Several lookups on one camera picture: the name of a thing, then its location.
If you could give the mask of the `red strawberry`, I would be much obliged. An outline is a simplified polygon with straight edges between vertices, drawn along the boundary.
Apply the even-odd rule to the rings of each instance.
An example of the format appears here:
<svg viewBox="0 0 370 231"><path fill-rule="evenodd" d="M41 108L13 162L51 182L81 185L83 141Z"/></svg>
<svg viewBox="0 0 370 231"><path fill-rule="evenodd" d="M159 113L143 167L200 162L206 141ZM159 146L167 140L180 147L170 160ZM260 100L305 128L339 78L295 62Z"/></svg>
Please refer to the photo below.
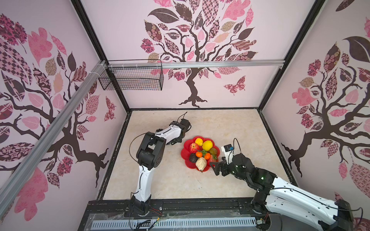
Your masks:
<svg viewBox="0 0 370 231"><path fill-rule="evenodd" d="M211 155L210 159L209 159L209 162L218 162L218 157L217 155Z"/></svg>

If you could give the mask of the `brown green fig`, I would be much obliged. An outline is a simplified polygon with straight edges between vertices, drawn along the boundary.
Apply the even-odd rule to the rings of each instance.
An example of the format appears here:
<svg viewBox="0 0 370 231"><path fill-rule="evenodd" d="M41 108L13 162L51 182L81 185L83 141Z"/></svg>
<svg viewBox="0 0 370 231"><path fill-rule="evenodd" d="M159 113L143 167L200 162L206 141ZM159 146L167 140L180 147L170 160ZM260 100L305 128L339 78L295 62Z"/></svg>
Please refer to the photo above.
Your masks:
<svg viewBox="0 0 370 231"><path fill-rule="evenodd" d="M216 148L211 148L209 151L208 151L211 155L213 156L216 156L218 154L217 152L217 149Z"/></svg>

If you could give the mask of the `cream white pear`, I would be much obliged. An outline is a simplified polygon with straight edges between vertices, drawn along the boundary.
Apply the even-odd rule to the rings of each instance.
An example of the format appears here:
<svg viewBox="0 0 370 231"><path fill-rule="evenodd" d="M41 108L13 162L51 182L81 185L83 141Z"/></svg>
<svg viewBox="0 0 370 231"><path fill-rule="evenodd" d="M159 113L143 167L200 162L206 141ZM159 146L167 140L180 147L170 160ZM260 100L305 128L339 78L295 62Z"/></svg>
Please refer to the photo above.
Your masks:
<svg viewBox="0 0 370 231"><path fill-rule="evenodd" d="M207 167L207 160L203 157L200 157L197 161L196 161L196 168L199 170L199 171L204 171L205 168Z"/></svg>

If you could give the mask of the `small yellow fruit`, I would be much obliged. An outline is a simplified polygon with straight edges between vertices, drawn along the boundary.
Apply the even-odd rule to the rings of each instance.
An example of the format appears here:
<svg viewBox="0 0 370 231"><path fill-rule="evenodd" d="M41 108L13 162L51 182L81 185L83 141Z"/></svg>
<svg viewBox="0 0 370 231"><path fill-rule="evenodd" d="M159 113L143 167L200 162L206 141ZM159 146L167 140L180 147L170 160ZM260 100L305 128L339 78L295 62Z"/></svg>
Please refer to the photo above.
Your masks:
<svg viewBox="0 0 370 231"><path fill-rule="evenodd" d="M201 146L203 146L203 139L202 139L202 138L197 138L197 139L195 140L195 143L196 143L199 147L201 147Z"/></svg>

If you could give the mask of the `yellow lemon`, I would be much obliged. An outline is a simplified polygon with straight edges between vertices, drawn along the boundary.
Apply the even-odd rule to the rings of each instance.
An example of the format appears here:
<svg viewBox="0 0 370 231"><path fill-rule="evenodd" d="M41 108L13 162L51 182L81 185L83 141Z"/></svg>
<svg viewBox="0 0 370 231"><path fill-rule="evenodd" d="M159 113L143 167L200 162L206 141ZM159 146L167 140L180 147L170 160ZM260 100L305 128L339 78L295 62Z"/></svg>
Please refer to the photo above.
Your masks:
<svg viewBox="0 0 370 231"><path fill-rule="evenodd" d="M213 148L214 144L211 140L206 140L202 144L202 149L206 152L209 152Z"/></svg>

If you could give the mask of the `red flower-shaped bowl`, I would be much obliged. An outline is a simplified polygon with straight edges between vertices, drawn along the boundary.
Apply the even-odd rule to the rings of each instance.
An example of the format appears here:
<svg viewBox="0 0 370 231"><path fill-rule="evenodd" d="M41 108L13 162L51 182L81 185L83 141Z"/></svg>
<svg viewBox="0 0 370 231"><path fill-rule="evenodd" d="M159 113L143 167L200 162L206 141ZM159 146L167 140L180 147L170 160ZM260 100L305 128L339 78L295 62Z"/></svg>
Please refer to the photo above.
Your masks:
<svg viewBox="0 0 370 231"><path fill-rule="evenodd" d="M206 172L210 169L210 162L219 162L220 158L220 149L215 145L214 141L210 138L203 138L203 137L200 137L200 136L196 136L192 139L189 139L187 140L185 143L184 143L184 148L182 149L181 151L181 157L182 159L184 159L185 161L185 165L190 168L190 169L196 169L198 170L198 168L196 167L196 164L191 162L190 161L190 156L191 156L191 151L190 151L190 145L196 141L196 139L202 139L203 141L211 141L214 148L216 149L217 153L216 153L216 156L217 158L216 159L213 159L211 158L210 160L207 160L207 166L205 167L205 169L203 170L203 172Z"/></svg>

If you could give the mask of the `dark avocado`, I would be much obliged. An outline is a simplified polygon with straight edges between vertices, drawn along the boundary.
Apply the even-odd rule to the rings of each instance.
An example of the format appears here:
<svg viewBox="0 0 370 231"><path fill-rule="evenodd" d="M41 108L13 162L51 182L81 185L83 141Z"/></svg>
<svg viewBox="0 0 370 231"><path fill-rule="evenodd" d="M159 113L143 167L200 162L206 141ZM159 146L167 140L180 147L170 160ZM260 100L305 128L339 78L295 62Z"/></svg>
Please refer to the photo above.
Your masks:
<svg viewBox="0 0 370 231"><path fill-rule="evenodd" d="M198 157L196 156L196 154L191 154L191 155L189 156L189 161L190 161L191 163L196 163L196 162L197 162L197 160L198 160Z"/></svg>

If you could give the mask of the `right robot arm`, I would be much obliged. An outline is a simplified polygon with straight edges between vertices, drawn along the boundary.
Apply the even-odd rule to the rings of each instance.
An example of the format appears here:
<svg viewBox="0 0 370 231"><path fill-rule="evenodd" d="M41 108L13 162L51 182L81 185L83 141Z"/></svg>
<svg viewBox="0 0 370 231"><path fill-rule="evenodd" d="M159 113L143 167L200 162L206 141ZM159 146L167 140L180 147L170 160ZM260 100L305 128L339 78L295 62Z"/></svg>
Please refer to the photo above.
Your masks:
<svg viewBox="0 0 370 231"><path fill-rule="evenodd" d="M354 210L347 201L309 193L266 169L255 167L243 154L227 153L221 162L212 162L210 166L216 175L233 175L256 191L250 203L256 213L281 214L318 231L356 229Z"/></svg>

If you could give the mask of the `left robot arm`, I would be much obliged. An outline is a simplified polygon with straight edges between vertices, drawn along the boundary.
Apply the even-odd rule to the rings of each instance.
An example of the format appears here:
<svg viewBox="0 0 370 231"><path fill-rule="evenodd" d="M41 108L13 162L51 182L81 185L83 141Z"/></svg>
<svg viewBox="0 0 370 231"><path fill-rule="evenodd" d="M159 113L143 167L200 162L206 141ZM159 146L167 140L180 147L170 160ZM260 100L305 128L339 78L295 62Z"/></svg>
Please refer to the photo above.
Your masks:
<svg viewBox="0 0 370 231"><path fill-rule="evenodd" d="M136 153L136 162L139 165L137 189L130 199L133 211L139 216L146 216L149 213L154 171L163 159L165 147L181 143L190 129L191 123L182 118L179 122L173 121L163 130L144 133Z"/></svg>

